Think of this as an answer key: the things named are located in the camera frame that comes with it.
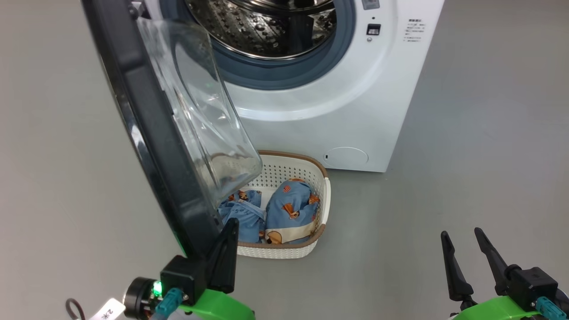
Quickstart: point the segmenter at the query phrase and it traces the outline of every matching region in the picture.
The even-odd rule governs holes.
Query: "blue cloth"
[[[320,199],[301,179],[283,182],[267,204],[265,238],[272,244],[297,244],[316,231]]]
[[[217,212],[224,224],[229,218],[239,220],[239,241],[260,243],[265,235],[265,212],[260,209],[260,206],[260,191],[239,190],[223,201],[217,208]]]

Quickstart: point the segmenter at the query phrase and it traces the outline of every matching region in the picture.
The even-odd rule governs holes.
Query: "white plastic basket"
[[[291,178],[300,178],[308,183],[313,192],[320,198],[320,205],[316,212],[317,227],[314,235],[306,242],[300,244],[262,244],[239,242],[237,254],[247,257],[266,259],[298,259],[309,254],[318,238],[326,228],[328,213],[330,211],[330,180],[326,169],[315,159],[304,155],[276,151],[259,151],[263,160],[263,171],[253,181],[241,190],[262,191],[261,209],[265,209],[267,202],[281,185]]]

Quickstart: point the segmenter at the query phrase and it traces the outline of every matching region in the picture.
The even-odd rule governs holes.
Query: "transparent door glass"
[[[188,156],[217,207],[259,175],[262,163],[219,77],[208,33],[193,23],[142,18],[138,27]]]

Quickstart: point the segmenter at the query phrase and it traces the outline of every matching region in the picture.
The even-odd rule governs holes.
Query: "floor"
[[[93,314],[134,277],[157,277],[179,248],[79,2],[2,7],[3,315],[66,319],[68,297]],[[459,304],[448,299],[442,230],[474,299],[494,296],[474,227],[506,262],[569,288],[568,15],[566,0],[447,1],[389,171],[332,171],[315,250],[241,257],[234,296],[266,320],[446,319]]]

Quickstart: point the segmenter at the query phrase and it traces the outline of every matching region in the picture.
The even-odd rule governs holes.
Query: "front-loading washing machine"
[[[257,149],[384,172],[444,0],[147,0],[202,25]]]

